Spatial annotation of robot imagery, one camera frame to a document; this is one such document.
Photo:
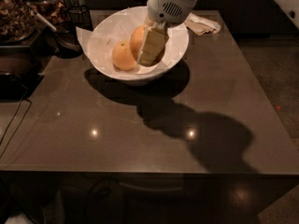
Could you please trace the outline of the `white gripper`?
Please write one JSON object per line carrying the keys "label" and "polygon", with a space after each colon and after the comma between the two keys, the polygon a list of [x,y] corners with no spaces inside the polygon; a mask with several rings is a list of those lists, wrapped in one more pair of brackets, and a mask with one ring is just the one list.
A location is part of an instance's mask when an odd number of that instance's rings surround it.
{"label": "white gripper", "polygon": [[183,23],[196,3],[197,0],[148,0],[149,15],[144,19],[148,26],[138,52],[139,64],[152,66],[169,39],[166,23]]}

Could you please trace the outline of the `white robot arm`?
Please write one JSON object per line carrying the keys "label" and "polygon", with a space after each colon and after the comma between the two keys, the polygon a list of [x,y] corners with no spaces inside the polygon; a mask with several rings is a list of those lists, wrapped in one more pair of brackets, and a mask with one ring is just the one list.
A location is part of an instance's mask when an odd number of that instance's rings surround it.
{"label": "white robot arm", "polygon": [[299,29],[299,0],[147,0],[149,20],[177,26],[197,8],[220,12],[235,35],[273,35]]}

